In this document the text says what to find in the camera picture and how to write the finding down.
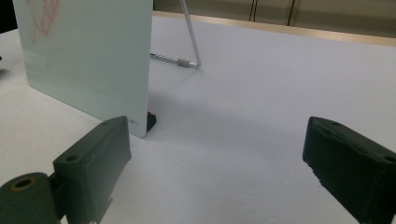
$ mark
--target metal leg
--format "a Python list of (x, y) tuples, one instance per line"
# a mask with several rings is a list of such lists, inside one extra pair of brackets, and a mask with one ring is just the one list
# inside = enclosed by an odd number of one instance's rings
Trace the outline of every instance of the metal leg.
[(181, 3), (181, 7), (183, 8), (184, 16), (186, 18), (187, 27), (189, 28), (191, 43), (192, 43), (192, 47), (194, 48), (194, 53), (195, 53), (195, 58), (197, 60), (197, 63), (192, 63), (189, 60), (185, 60), (185, 59), (174, 59), (174, 58), (170, 58), (170, 57), (166, 57), (166, 56), (162, 56), (162, 55), (154, 54), (154, 53), (150, 53), (150, 58), (154, 59), (154, 60), (166, 62), (166, 63), (176, 64), (181, 67), (199, 68), (201, 66), (201, 58), (199, 56), (199, 51), (198, 51), (198, 46), (197, 46), (197, 42), (195, 39), (195, 34), (192, 29), (190, 13), (187, 10), (186, 1), (180, 0), (180, 3)]

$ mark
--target whiteboard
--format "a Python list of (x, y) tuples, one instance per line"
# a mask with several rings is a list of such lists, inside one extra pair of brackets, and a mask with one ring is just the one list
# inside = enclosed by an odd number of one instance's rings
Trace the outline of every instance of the whiteboard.
[(146, 134), (152, 1), (14, 0), (29, 85)]

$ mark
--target wooden panel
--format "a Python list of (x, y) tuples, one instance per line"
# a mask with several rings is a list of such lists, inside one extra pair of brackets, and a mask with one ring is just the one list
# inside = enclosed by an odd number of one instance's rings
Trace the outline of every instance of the wooden panel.
[(396, 37), (394, 0), (300, 0), (294, 26)]
[[(256, 21), (286, 24), (290, 2), (291, 0), (258, 1)], [(192, 15), (248, 21), (252, 0), (190, 0), (187, 5)], [(181, 12), (179, 0), (156, 0), (155, 7), (160, 11)]]

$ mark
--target table surface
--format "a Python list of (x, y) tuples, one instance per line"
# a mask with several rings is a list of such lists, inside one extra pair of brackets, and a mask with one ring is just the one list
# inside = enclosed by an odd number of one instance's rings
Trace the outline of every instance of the table surface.
[[(333, 119), (395, 150), (396, 48), (193, 25), (203, 66), (150, 62), (159, 120), (130, 136), (103, 223), (357, 223), (303, 162), (306, 125)], [(17, 31), (0, 50), (0, 183), (49, 175), (100, 120), (29, 88)], [(185, 22), (154, 17), (151, 52), (193, 61)]]

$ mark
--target dark green clamp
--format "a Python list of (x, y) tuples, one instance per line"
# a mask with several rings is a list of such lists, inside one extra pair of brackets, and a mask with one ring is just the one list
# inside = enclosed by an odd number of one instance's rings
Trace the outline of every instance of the dark green clamp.
[(131, 159), (126, 117), (96, 126), (54, 162), (55, 172), (22, 175), (0, 188), (1, 224), (100, 223)]
[(338, 122), (311, 118), (303, 159), (359, 223), (391, 223), (396, 212), (395, 153)]

